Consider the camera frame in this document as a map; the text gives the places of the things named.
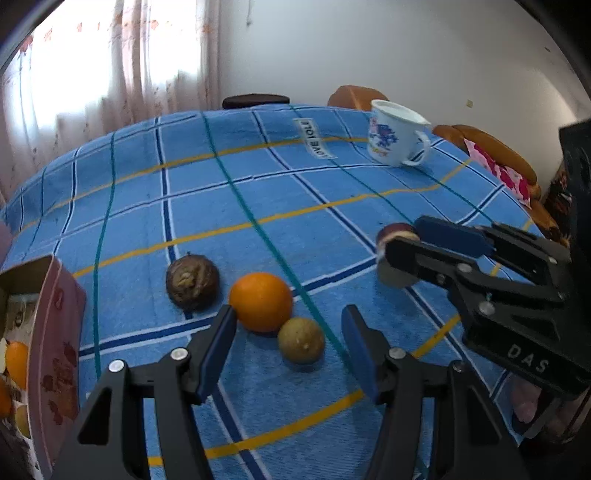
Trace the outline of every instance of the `sheer curtain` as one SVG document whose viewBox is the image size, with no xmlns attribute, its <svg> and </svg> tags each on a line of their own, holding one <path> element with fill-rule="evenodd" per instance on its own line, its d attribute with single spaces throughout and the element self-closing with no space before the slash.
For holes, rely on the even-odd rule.
<svg viewBox="0 0 591 480">
<path fill-rule="evenodd" d="M 220 0 L 65 0 L 2 78 L 0 200 L 125 125 L 220 105 Z"/>
</svg>

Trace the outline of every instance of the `floral pillow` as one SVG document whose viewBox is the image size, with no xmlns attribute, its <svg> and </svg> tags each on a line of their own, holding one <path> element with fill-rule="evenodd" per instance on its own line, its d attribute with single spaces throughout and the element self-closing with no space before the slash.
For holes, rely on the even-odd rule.
<svg viewBox="0 0 591 480">
<path fill-rule="evenodd" d="M 464 139 L 468 147 L 470 158 L 476 163 L 482 165 L 491 172 L 496 178 L 507 185 L 507 188 L 513 193 L 520 204 L 530 208 L 530 190 L 527 186 L 527 180 L 517 173 L 513 168 L 497 164 L 491 156 L 481 147 L 470 140 Z"/>
</svg>

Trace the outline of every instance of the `brown sofa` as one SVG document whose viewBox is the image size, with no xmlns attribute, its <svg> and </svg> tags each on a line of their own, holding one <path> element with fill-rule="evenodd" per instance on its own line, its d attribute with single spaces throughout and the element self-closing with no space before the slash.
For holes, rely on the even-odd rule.
<svg viewBox="0 0 591 480">
<path fill-rule="evenodd" d="M 374 99 L 388 100 L 378 90 L 355 85 L 343 85 L 330 96 L 328 105 L 370 111 L 371 100 Z M 525 208 L 525 210 L 547 238 L 565 244 L 566 241 L 562 239 L 558 225 L 540 202 L 541 188 L 534 169 L 517 152 L 492 135 L 468 125 L 438 125 L 433 129 L 433 133 L 445 138 L 466 153 L 467 148 L 464 139 L 471 140 L 482 147 L 495 162 L 513 168 L 520 173 L 527 180 L 530 188 L 531 208 Z"/>
</svg>

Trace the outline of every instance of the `wall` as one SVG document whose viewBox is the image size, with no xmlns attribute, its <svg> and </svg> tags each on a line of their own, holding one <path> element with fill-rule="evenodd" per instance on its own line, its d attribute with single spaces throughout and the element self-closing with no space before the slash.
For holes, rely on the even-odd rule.
<svg viewBox="0 0 591 480">
<path fill-rule="evenodd" d="M 434 125 L 488 131 L 543 188 L 561 161 L 558 128 L 591 116 L 554 41 L 513 0 L 252 0 L 250 26 L 247 12 L 248 0 L 222 1 L 222 97 L 325 105 L 339 85 L 371 86 Z"/>
</svg>

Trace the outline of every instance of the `table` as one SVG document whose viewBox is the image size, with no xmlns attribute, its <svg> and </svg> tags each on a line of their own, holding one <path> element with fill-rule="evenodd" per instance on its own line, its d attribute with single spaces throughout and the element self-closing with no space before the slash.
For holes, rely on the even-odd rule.
<svg viewBox="0 0 591 480">
<path fill-rule="evenodd" d="M 299 118 L 313 120 L 323 148 L 306 146 Z M 391 168 L 368 155 L 367 130 L 365 112 L 340 108 L 175 113 L 89 142 L 26 182 L 2 212 L 15 235 L 2 268 L 53 253 L 86 290 L 81 401 L 111 360 L 143 364 L 185 345 L 235 280 L 268 271 L 295 279 L 294 314 L 323 326 L 325 356 L 294 368 L 276 339 L 239 326 L 217 388 L 195 411 L 215 478 L 363 477 L 381 412 L 343 361 L 340 312 L 349 303 L 392 345 L 433 363 L 470 362 L 509 415 L 507 372 L 462 345 L 446 292 L 377 282 L 375 235 L 421 215 L 537 230 L 510 192 L 450 143 L 431 135 L 423 165 Z M 168 265 L 188 252 L 221 274 L 221 298 L 205 312 L 179 311 L 165 291 Z M 487 258 L 479 265 L 514 275 Z M 153 403 L 146 410 L 152 477 L 163 478 Z M 427 401 L 419 475 L 432 413 Z"/>
</svg>

